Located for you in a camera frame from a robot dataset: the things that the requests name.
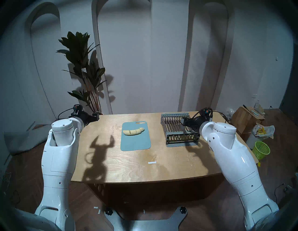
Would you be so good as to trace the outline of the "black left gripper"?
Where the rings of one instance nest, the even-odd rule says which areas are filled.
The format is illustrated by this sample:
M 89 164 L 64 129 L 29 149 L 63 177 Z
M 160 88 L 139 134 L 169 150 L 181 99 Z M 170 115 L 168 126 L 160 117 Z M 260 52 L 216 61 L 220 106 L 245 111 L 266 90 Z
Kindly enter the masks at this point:
M 80 111 L 80 119 L 83 121 L 84 127 L 86 127 L 88 124 L 90 124 L 92 122 L 98 121 L 99 115 L 100 115 L 100 113 L 98 111 L 93 113 L 92 115 L 89 115 L 85 111 Z

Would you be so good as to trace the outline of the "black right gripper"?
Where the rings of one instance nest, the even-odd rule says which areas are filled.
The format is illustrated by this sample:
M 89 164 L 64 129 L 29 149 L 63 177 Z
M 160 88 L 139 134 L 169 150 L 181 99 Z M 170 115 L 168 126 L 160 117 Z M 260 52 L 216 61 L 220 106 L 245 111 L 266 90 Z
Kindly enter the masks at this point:
M 191 129 L 199 129 L 205 122 L 205 116 L 197 116 L 194 118 L 181 118 L 181 125 Z

